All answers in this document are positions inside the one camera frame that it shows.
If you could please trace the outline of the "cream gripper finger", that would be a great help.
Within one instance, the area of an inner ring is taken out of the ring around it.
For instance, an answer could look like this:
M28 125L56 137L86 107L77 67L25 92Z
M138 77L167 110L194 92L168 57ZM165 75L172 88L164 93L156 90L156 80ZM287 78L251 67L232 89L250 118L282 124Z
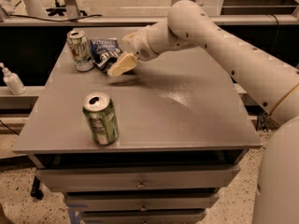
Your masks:
M124 52L115 63L108 69L107 74L110 77L118 77L132 69L138 64L137 57L132 53Z
M135 45L136 45L136 36L135 33L130 33L129 35L125 35L122 38L122 41L130 47L131 50L135 50Z

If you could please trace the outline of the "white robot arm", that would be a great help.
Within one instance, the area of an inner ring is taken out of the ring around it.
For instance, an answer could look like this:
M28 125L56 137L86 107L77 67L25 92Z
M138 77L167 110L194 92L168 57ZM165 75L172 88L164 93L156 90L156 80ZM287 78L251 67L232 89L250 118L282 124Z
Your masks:
M123 38L131 48L111 77L170 50L204 49L279 124L266 145L252 224L299 224L299 73L291 65L222 30L196 3L180 0L166 19Z

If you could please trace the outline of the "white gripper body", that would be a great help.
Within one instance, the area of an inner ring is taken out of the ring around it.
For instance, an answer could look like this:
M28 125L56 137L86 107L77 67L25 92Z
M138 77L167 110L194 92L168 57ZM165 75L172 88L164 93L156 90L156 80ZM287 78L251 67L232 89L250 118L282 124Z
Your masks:
M150 61L158 57L158 54L153 51L148 40L149 26L146 26L138 31L135 31L136 45L135 50L130 51L141 61Z

